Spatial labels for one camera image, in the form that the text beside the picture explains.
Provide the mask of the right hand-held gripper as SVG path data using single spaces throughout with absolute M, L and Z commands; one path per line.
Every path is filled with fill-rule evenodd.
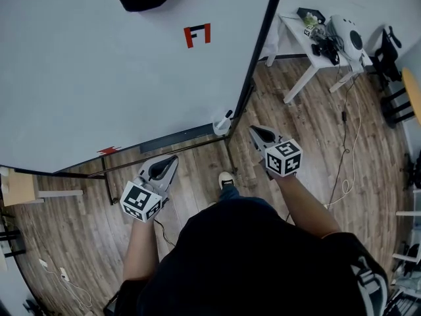
M 267 170 L 281 177 L 291 175 L 299 170 L 303 150 L 294 139 L 281 142 L 283 136 L 268 126 L 250 126 L 249 135 L 255 149 L 261 157 L 264 157 Z M 279 144 L 266 149 L 265 143 Z

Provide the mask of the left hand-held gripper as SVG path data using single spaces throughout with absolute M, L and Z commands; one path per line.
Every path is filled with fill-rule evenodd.
M 178 167 L 176 155 L 148 159 L 139 177 L 129 181 L 120 198 L 123 212 L 146 223 L 155 218 L 169 200 L 168 188 Z

